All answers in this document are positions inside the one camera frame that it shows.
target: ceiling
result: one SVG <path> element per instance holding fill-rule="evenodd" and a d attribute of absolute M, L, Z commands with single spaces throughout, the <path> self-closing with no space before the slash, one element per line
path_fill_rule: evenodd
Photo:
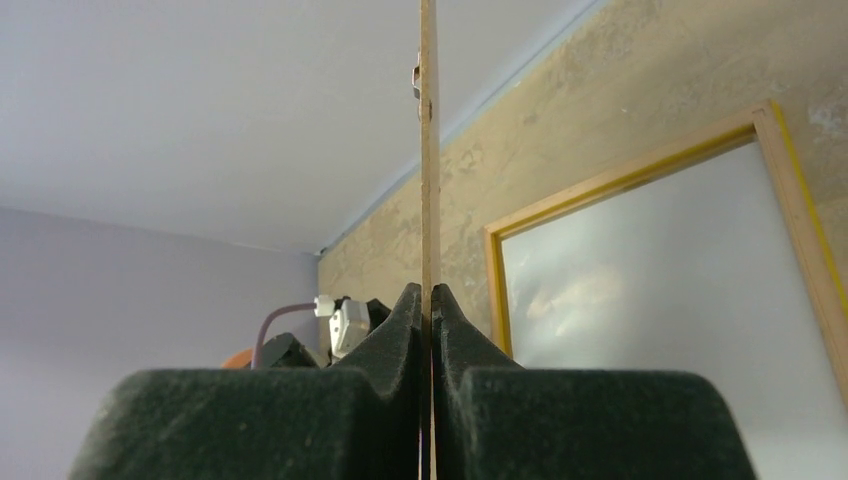
<path fill-rule="evenodd" d="M 442 135 L 591 0 L 439 2 Z M 0 206 L 316 251 L 414 167 L 418 0 L 0 2 Z"/>

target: beige wall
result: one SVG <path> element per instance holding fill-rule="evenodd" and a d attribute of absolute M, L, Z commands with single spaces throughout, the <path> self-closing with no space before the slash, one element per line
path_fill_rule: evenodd
<path fill-rule="evenodd" d="M 848 2 L 613 0 L 444 148 L 443 281 L 490 334 L 483 225 L 766 98 L 848 278 Z M 322 293 L 420 282 L 418 183 L 321 260 Z"/>

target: lavender wall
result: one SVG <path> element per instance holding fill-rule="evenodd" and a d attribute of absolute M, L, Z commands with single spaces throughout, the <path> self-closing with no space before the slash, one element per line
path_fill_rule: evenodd
<path fill-rule="evenodd" d="M 0 478 L 66 475 L 100 399 L 150 367 L 216 367 L 317 293 L 317 260 L 0 209 Z M 316 347 L 310 315 L 278 320 Z"/>

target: black foam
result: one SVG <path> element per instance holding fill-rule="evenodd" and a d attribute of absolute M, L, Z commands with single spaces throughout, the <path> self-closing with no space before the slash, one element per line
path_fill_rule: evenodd
<path fill-rule="evenodd" d="M 434 297 L 440 479 L 753 479 L 721 396 L 670 372 L 523 370 Z"/>
<path fill-rule="evenodd" d="M 411 285 L 359 349 L 324 370 L 133 375 L 103 404 L 70 478 L 417 478 L 416 315 Z"/>

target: cable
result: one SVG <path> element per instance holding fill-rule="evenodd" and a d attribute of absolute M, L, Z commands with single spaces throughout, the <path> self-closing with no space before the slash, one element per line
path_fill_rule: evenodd
<path fill-rule="evenodd" d="M 262 323 L 262 327 L 259 329 L 259 336 L 256 338 L 256 346 L 253 347 L 253 358 L 250 361 L 250 369 L 256 370 L 259 368 L 259 365 L 262 363 L 262 345 L 265 344 L 265 334 L 268 333 L 268 327 L 271 326 L 271 322 L 277 319 L 277 317 L 285 315 L 287 313 L 292 312 L 301 312 L 304 310 L 314 310 L 315 303 L 298 303 L 296 305 L 288 305 L 285 307 L 280 307 L 268 315 L 268 318 Z"/>

